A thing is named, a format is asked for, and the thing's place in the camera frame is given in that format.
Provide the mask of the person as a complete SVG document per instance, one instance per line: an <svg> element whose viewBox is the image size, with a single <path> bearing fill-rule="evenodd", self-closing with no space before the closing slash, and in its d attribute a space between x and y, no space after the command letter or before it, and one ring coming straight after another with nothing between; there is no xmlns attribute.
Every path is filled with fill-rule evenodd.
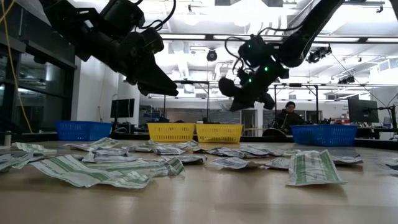
<svg viewBox="0 0 398 224"><path fill-rule="evenodd" d="M285 108L275 117L275 126L286 135L291 135L290 126L306 124L305 120L295 113L295 103L289 101Z"/></svg>

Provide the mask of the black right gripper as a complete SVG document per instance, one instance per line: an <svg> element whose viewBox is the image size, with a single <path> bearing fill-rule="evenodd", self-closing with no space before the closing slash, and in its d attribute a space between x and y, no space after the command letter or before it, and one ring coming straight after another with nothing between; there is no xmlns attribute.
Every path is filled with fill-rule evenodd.
<svg viewBox="0 0 398 224"><path fill-rule="evenodd" d="M231 112L253 108L255 102L263 103L263 108L272 110L275 101L268 93L269 85L278 78L289 77L289 69L284 68L280 63L271 60L265 65L260 65L255 72L246 73L243 70L238 72L240 87L234 81L222 77L218 81L218 87L222 95L232 98L233 102L229 108Z"/></svg>

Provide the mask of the black ceiling spotlight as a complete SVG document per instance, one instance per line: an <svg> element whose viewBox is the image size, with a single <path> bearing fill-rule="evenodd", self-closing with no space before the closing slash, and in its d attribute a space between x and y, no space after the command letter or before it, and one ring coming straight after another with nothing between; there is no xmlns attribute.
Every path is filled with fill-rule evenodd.
<svg viewBox="0 0 398 224"><path fill-rule="evenodd" d="M339 85L345 85L345 84L354 83L355 81L356 81L356 80L355 80L355 77L354 77L354 76L348 75L348 76L346 76L346 77L340 78L340 79L338 80L338 84L339 84Z"/></svg>
<svg viewBox="0 0 398 224"><path fill-rule="evenodd" d="M305 59L308 63L317 63L321 59L325 58L327 55L332 53L330 46L319 47L316 50L310 51L307 58Z"/></svg>

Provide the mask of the blue plastic basket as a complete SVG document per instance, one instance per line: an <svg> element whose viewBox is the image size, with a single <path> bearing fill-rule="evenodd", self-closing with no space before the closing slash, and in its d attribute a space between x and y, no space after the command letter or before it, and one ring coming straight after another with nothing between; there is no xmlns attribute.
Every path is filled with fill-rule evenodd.
<svg viewBox="0 0 398 224"><path fill-rule="evenodd" d="M311 124L290 126L297 144L311 146L353 146L357 126L342 124Z"/></svg>
<svg viewBox="0 0 398 224"><path fill-rule="evenodd" d="M112 124L94 121L57 120L55 128L58 139L61 141L97 141L110 135Z"/></svg>

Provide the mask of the yellow plastic basket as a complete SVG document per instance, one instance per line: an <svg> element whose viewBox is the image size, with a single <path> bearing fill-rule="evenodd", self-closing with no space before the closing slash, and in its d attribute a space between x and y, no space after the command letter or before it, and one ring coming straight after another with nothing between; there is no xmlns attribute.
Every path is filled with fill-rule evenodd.
<svg viewBox="0 0 398 224"><path fill-rule="evenodd" d="M150 139L155 142L187 142L193 139L195 123L148 123Z"/></svg>
<svg viewBox="0 0 398 224"><path fill-rule="evenodd" d="M242 124L196 124L198 141L202 143L239 143Z"/></svg>

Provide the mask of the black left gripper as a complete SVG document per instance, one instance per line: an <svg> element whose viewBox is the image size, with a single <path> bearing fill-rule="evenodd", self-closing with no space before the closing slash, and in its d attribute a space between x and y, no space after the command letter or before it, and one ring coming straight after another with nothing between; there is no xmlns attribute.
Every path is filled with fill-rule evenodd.
<svg viewBox="0 0 398 224"><path fill-rule="evenodd" d="M141 94L177 96L177 85L156 64L154 55L164 49L160 35L153 28L129 32L121 40L112 38L85 22L76 26L76 56L86 62L95 57L126 81L137 85Z"/></svg>

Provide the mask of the green striped bandage packet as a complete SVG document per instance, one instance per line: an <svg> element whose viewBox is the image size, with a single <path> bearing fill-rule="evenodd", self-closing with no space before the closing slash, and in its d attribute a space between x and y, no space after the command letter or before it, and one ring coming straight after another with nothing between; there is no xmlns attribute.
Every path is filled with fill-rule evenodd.
<svg viewBox="0 0 398 224"><path fill-rule="evenodd" d="M150 176L170 176L180 175L185 171L184 166L177 157L171 159L139 159L136 161L107 163L107 164L89 164L85 165L92 169L105 170L107 172L121 172L127 174L135 171L140 175Z"/></svg>
<svg viewBox="0 0 398 224"><path fill-rule="evenodd" d="M293 156L300 153L298 149L269 149L269 154L275 157Z"/></svg>
<svg viewBox="0 0 398 224"><path fill-rule="evenodd" d="M90 188L105 184L125 189L143 189L152 180L152 176L139 174L131 170L108 172L89 168L72 155L58 156L30 163L47 176L64 180L75 187Z"/></svg>
<svg viewBox="0 0 398 224"><path fill-rule="evenodd" d="M188 151L188 150L194 150L194 149L199 149L199 143L196 142L195 140L187 141L187 142L179 142L175 144L171 144L172 147Z"/></svg>
<svg viewBox="0 0 398 224"><path fill-rule="evenodd" d="M34 154L56 155L57 153L56 149L47 149L39 144L27 144L23 142L15 142L12 143L12 147L16 147L24 152L31 152Z"/></svg>
<svg viewBox="0 0 398 224"><path fill-rule="evenodd" d="M0 155L0 173L8 172L11 168L21 169L30 162L44 158L45 156L35 156L32 152L23 154L2 154Z"/></svg>
<svg viewBox="0 0 398 224"><path fill-rule="evenodd" d="M120 145L120 141L112 139L112 138L101 138L95 142L89 144L73 144L68 143L64 144L65 147L71 147L75 149L80 149L86 152L91 152L99 148L109 149L113 148L114 146Z"/></svg>
<svg viewBox="0 0 398 224"><path fill-rule="evenodd" d="M290 158L286 185L306 186L345 184L338 174L328 150L300 152Z"/></svg>

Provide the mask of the black chair back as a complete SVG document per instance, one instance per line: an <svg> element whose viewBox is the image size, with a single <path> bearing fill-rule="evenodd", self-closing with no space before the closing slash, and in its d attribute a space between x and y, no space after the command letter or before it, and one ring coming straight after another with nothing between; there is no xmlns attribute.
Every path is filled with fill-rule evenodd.
<svg viewBox="0 0 398 224"><path fill-rule="evenodd" d="M268 128L264 130L262 137L286 137L286 134L279 129Z"/></svg>

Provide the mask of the black computer monitor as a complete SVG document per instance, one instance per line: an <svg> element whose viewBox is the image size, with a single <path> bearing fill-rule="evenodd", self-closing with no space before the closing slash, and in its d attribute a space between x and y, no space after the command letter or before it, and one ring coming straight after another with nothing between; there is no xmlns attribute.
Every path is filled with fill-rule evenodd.
<svg viewBox="0 0 398 224"><path fill-rule="evenodd" d="M378 123L378 106L376 101L348 98L349 120L352 123Z"/></svg>
<svg viewBox="0 0 398 224"><path fill-rule="evenodd" d="M112 118L132 118L134 116L135 99L113 100L111 103Z"/></svg>

